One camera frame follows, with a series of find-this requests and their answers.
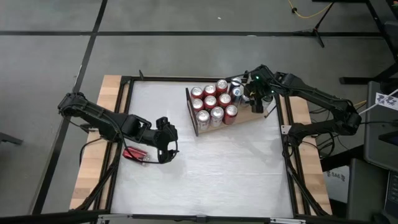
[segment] wooden crate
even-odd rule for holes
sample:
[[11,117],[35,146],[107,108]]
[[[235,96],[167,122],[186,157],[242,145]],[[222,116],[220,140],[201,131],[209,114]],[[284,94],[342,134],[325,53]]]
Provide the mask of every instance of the wooden crate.
[[192,99],[191,99],[190,91],[189,91],[188,88],[185,88],[185,94],[187,95],[187,106],[188,106],[188,110],[189,110],[190,117],[191,117],[191,120],[192,120],[192,126],[193,126],[193,128],[195,130],[195,134],[197,136],[199,136],[200,133],[206,133],[206,132],[214,131],[214,130],[217,130],[217,129],[220,129],[220,128],[226,128],[228,126],[245,123],[247,121],[251,121],[251,120],[254,120],[254,119],[266,118],[268,116],[268,111],[267,110],[265,110],[265,112],[263,112],[262,114],[252,113],[250,106],[241,107],[239,105],[238,106],[238,115],[236,115],[236,120],[235,120],[235,122],[233,124],[226,125],[224,123],[221,123],[221,125],[216,127],[216,128],[210,126],[207,130],[202,131],[202,130],[198,129],[198,121],[197,121],[197,118],[196,118],[195,111],[193,110]]

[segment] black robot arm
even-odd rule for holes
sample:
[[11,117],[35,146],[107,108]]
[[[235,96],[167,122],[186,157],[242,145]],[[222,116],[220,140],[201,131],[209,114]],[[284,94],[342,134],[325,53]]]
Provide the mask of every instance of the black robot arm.
[[245,95],[251,99],[252,112],[262,113],[262,99],[279,94],[298,96],[322,108],[329,110],[333,119],[314,124],[291,124],[287,131],[288,142],[299,146],[305,136],[324,133],[354,135],[361,123],[350,100],[337,98],[316,88],[306,85],[299,77],[289,73],[272,73],[268,67],[261,65],[250,72],[251,82],[245,87]]
[[178,139],[177,130],[166,117],[156,121],[157,129],[152,124],[134,114],[113,113],[95,103],[88,101],[82,93],[68,93],[58,105],[62,116],[80,117],[98,128],[99,134],[111,142],[124,142],[124,138],[137,143],[156,147],[159,163],[170,162],[176,150],[168,150],[170,142]]

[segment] sticker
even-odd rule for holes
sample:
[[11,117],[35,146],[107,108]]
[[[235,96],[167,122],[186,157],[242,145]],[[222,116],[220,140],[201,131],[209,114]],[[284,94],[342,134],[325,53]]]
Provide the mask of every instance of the sticker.
[[393,96],[388,96],[388,98],[386,98],[386,97],[387,97],[387,95],[384,95],[381,93],[376,93],[375,103],[378,103],[378,102],[381,102],[382,100],[384,100],[383,102],[379,103],[379,105],[388,107],[393,110],[398,110],[398,98],[393,97]]

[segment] white mat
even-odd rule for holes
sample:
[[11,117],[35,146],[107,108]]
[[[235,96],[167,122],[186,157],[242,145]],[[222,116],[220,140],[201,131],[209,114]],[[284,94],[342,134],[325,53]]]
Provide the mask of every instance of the white mat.
[[[185,87],[204,85],[134,82],[129,113],[154,128],[157,118],[168,117],[178,130],[180,152],[168,164],[147,167],[122,156],[111,213],[292,218],[276,109],[267,119],[196,137]],[[127,145],[157,161],[153,147]]]

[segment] wooden board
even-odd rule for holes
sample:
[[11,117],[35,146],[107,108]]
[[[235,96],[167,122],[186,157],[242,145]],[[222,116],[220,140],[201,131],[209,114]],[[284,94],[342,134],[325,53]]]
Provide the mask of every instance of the wooden board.
[[[195,129],[195,133],[197,133],[197,136],[200,133],[206,133],[206,132],[209,132],[209,131],[214,131],[214,130],[217,130],[217,129],[220,129],[220,128],[226,128],[226,127],[230,126],[230,125],[226,125],[224,123],[221,123],[220,126],[218,126],[218,127],[210,126],[207,130],[199,130],[198,129],[198,123],[197,123],[196,114],[193,112],[192,99],[190,97],[188,88],[185,89],[185,94],[187,96],[187,106],[188,106],[188,110],[189,110],[190,117],[191,117],[191,120],[192,120],[192,125],[193,125],[193,128]],[[268,111],[267,110],[265,110],[265,112],[263,112],[262,114],[256,114],[256,113],[252,113],[251,112],[251,107],[250,106],[242,107],[242,106],[238,105],[238,114],[236,115],[236,120],[231,125],[241,124],[241,123],[245,123],[245,122],[248,122],[248,121],[252,121],[254,119],[264,118],[264,117],[267,117],[267,116],[268,116]]]
[[[97,104],[111,111],[114,110],[116,98],[118,96],[119,85],[121,81],[120,75],[105,75]],[[121,111],[124,110],[126,104],[126,88],[122,97]],[[307,102],[301,98],[291,97],[290,102],[292,105],[293,119],[295,122],[304,124],[311,123],[310,114],[308,111]],[[284,120],[287,121],[287,113],[285,109],[284,99],[281,98],[282,113]],[[98,133],[90,133],[87,141],[98,138]],[[315,140],[311,137],[307,137],[304,141],[316,144]],[[86,147],[83,159],[81,162],[79,174],[75,184],[75,190],[73,191],[72,201],[70,208],[79,206],[84,199],[90,194],[95,185],[98,183],[100,178],[101,166],[103,164],[104,153],[106,148],[106,142],[103,140],[97,141],[92,145]],[[300,155],[303,166],[303,173],[305,183],[315,200],[322,206],[322,208],[331,214],[331,208],[326,191],[325,181],[323,179],[323,172],[319,161],[318,151],[309,144],[301,144]],[[296,188],[296,195],[298,201],[299,213],[303,213],[302,199],[299,190]],[[100,208],[104,208],[104,202],[108,192],[108,185],[105,186],[103,196],[101,198]]]
[[[105,75],[101,90],[99,91],[99,96],[97,104],[106,108],[110,111],[114,111],[116,99],[118,97],[119,86],[120,86],[121,76],[120,75]],[[126,105],[128,85],[125,86],[123,97],[121,101],[121,107],[119,112],[124,110],[124,105]],[[89,133],[87,142],[100,137],[97,131]],[[104,161],[106,149],[106,141],[99,140],[86,146],[83,159],[81,160],[81,165],[78,173],[78,177],[75,184],[75,189],[73,191],[72,200],[70,202],[70,209],[76,208],[83,203],[84,199],[90,194],[94,189],[95,185],[100,179],[100,173],[102,164]],[[109,163],[113,159],[114,151],[116,150],[116,144],[113,144],[111,148],[111,156],[109,158]],[[104,186],[103,196],[101,198],[100,208],[105,208],[106,196],[108,194],[109,180]]]

